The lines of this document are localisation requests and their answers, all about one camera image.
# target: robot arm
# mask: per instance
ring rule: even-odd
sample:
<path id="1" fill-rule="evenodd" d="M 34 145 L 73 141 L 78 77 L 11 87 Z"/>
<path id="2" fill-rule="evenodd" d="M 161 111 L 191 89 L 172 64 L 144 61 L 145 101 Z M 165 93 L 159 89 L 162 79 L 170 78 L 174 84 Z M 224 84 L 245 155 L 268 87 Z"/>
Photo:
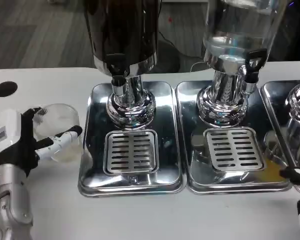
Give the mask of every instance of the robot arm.
<path id="1" fill-rule="evenodd" d="M 36 142 L 33 116 L 14 110 L 0 113 L 0 240 L 32 240 L 33 215 L 25 181 L 38 161 L 77 141 L 80 126 Z"/>

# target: drip tray grate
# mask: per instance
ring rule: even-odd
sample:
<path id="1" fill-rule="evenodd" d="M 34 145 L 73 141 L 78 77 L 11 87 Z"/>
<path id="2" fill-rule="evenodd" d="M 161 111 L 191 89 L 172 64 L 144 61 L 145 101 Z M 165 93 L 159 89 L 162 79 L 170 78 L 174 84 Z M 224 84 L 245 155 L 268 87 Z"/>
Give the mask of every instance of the drip tray grate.
<path id="1" fill-rule="evenodd" d="M 252 128 L 207 129 L 206 137 L 212 166 L 218 171 L 256 171 L 264 168 Z"/>
<path id="2" fill-rule="evenodd" d="M 103 168 L 109 174 L 151 173 L 157 167 L 157 134 L 153 130 L 113 131 L 105 137 Z"/>

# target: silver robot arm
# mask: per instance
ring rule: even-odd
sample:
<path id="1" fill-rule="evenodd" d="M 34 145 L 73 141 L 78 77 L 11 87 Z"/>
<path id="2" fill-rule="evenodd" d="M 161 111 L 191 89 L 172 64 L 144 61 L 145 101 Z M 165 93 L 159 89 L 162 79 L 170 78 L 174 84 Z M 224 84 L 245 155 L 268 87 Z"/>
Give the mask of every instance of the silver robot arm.
<path id="1" fill-rule="evenodd" d="M 26 174 L 12 164 L 0 165 L 0 240 L 32 240 L 33 215 Z"/>

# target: black circular hole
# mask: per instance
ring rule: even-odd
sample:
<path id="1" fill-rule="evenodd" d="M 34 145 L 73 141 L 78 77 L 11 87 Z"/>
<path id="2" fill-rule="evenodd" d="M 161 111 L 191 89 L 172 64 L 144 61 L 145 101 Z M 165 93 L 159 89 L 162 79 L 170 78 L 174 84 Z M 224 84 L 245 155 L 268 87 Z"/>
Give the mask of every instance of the black circular hole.
<path id="1" fill-rule="evenodd" d="M 14 94 L 17 89 L 18 85 L 13 81 L 5 81 L 0 83 L 0 98 Z"/>

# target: spigot handle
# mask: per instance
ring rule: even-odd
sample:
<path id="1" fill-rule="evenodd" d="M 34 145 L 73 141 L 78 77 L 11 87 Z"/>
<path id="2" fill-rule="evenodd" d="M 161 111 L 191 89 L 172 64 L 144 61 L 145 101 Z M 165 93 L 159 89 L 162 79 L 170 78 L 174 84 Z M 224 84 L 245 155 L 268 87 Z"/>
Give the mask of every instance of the spigot handle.
<path id="1" fill-rule="evenodd" d="M 250 51 L 245 56 L 245 69 L 248 74 L 259 72 L 259 70 L 265 65 L 268 57 L 268 50 L 266 48 Z M 251 60 L 260 59 L 255 67 L 250 65 Z"/>

